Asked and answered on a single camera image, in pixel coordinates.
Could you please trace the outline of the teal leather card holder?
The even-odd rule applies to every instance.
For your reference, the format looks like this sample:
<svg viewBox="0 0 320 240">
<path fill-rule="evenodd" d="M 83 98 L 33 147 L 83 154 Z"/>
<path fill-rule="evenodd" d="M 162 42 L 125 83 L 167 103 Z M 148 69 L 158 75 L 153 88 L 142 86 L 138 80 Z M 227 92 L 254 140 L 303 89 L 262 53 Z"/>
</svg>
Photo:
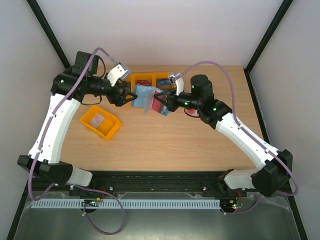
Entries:
<svg viewBox="0 0 320 240">
<path fill-rule="evenodd" d="M 137 95 L 137 99 L 131 102 L 132 107 L 143 108 L 144 113 L 148 113 L 152 109 L 153 99 L 155 91 L 162 92 L 163 90 L 153 87 L 153 86 L 144 86 L 144 85 L 136 85 L 134 87 L 133 93 Z M 170 111 L 165 107 L 165 110 L 161 114 L 162 116 L 167 116 Z"/>
</svg>

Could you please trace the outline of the red credit card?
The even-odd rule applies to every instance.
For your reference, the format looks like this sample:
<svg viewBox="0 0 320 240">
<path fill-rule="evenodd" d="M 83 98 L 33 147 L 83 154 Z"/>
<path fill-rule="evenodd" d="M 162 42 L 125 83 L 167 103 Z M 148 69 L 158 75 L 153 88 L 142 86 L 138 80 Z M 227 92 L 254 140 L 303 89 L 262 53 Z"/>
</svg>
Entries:
<svg viewBox="0 0 320 240">
<path fill-rule="evenodd" d="M 198 111 L 195 110 L 195 109 L 186 109 L 186 112 L 187 112 L 189 115 L 193 116 L 193 117 L 198 117 L 198 116 L 199 116 Z"/>
<path fill-rule="evenodd" d="M 167 100 L 167 97 L 165 95 L 161 95 L 161 96 L 159 96 L 159 98 L 164 100 L 165 102 Z M 151 110 L 153 110 L 159 114 L 163 114 L 165 108 L 166 108 L 166 106 L 164 104 L 162 104 L 160 101 L 153 98 Z"/>
</svg>

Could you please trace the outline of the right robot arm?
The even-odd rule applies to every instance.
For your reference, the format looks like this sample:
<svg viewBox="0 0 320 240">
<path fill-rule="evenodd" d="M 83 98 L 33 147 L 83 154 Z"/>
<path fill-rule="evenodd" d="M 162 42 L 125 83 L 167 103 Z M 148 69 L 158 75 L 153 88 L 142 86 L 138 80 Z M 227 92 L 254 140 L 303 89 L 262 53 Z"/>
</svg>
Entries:
<svg viewBox="0 0 320 240">
<path fill-rule="evenodd" d="M 229 169 L 218 180 L 218 191 L 229 196 L 236 189 L 255 189 L 265 197 L 272 196 L 290 179 L 293 156 L 280 151 L 252 132 L 223 101 L 215 98 L 212 82 L 204 74 L 190 79 L 190 92 L 184 92 L 183 80 L 176 87 L 154 94 L 154 99 L 170 112 L 177 108 L 196 110 L 202 122 L 229 138 L 253 162 L 254 168 Z"/>
</svg>

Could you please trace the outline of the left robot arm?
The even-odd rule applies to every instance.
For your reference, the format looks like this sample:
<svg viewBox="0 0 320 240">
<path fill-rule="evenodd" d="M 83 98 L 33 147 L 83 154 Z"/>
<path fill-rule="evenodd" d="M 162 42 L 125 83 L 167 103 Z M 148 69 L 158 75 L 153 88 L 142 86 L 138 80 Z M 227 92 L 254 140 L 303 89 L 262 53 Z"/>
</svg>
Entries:
<svg viewBox="0 0 320 240">
<path fill-rule="evenodd" d="M 92 181 L 90 171 L 61 161 L 61 151 L 71 120 L 86 95 L 102 98 L 121 107 L 138 96 L 131 92 L 126 78 L 130 69 L 114 61 L 114 67 L 97 76 L 101 57 L 78 51 L 74 65 L 53 79 L 47 115 L 33 147 L 27 155 L 20 155 L 17 164 L 32 177 L 58 185 L 87 187 Z"/>
</svg>

